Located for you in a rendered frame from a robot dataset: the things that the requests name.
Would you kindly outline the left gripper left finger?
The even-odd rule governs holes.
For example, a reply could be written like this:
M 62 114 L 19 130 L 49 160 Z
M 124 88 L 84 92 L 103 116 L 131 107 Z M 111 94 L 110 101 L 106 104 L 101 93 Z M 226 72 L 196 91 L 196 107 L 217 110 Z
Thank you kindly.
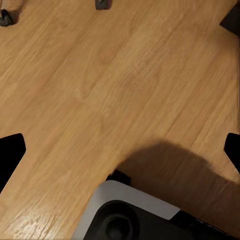
M 0 193 L 26 152 L 21 133 L 0 138 Z

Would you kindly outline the swivel chair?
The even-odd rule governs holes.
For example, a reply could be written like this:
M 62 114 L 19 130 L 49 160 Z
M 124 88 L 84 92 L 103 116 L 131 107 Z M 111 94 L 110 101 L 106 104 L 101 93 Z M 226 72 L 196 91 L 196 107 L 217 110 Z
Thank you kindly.
M 13 24 L 12 17 L 8 10 L 1 9 L 3 0 L 0 0 L 0 26 L 4 27 L 7 24 Z M 107 0 L 95 0 L 96 10 L 107 9 Z

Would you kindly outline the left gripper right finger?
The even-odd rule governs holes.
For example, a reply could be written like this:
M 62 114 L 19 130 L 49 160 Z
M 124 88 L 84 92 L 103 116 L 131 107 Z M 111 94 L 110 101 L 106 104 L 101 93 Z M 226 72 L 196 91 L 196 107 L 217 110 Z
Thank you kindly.
M 240 173 L 240 135 L 228 133 L 224 151 Z

